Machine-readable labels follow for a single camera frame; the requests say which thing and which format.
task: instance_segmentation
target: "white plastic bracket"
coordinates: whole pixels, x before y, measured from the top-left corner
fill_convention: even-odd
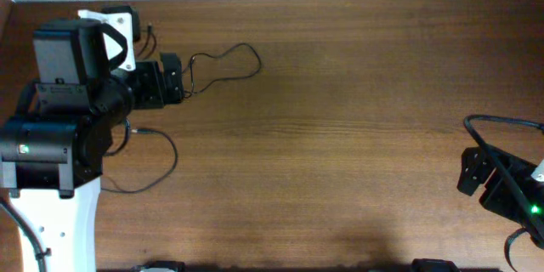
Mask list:
[[[47,271],[96,272],[94,216],[100,178],[74,190],[71,199],[60,199],[58,190],[21,190],[11,204],[35,233],[45,256]],[[37,272],[34,249],[19,230],[25,272]]]
[[[130,13],[115,13],[115,14],[102,14],[93,12],[86,9],[80,9],[77,11],[77,15],[80,18],[89,18],[99,20],[102,23],[107,23],[118,30],[127,39],[127,58],[119,66],[119,68],[126,71],[133,71],[136,69],[136,61],[134,59],[134,47],[133,47],[133,17]],[[104,34],[104,42],[108,59],[118,55],[122,49],[111,37]]]

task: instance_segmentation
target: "wooden tabletop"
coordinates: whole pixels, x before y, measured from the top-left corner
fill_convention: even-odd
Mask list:
[[[32,31],[105,4],[14,5],[0,45],[2,121],[37,77]],[[544,119],[544,0],[131,4],[142,25],[155,27],[157,50],[176,52],[184,65],[195,52],[248,42],[264,67],[181,105],[130,115],[136,128],[170,134],[180,163],[149,192],[100,195],[99,268],[151,259],[277,268],[441,258],[510,271],[503,244],[519,226],[479,205],[483,188],[473,197],[456,189],[461,153],[476,145],[462,119]],[[255,65],[243,49],[198,59],[196,85]],[[541,133],[477,127],[524,159],[544,156]],[[142,186],[172,160],[164,139],[134,135],[105,159],[103,185]],[[21,270],[17,240],[0,213],[0,270]],[[512,250],[520,271],[540,270],[542,255],[527,236]]]

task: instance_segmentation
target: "wooden table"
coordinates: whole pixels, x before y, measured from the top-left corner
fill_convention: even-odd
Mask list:
[[[40,23],[106,3],[20,3],[0,47],[2,121],[37,76]],[[503,244],[518,226],[456,190],[460,155],[475,146],[471,113],[544,118],[544,0],[241,0],[132,3],[158,50],[186,60],[249,42],[263,72],[219,83],[135,127],[175,139],[180,163],[140,195],[100,196],[101,269],[151,259],[224,267],[374,266],[443,258],[509,271]],[[199,59],[198,85],[243,75],[240,50]],[[493,145],[532,162],[533,130],[479,124]],[[117,139],[120,128],[114,130]],[[142,186],[171,164],[168,143],[135,135],[105,160],[104,185]],[[15,225],[0,214],[0,270],[19,271]],[[521,271],[542,251],[513,247]]]

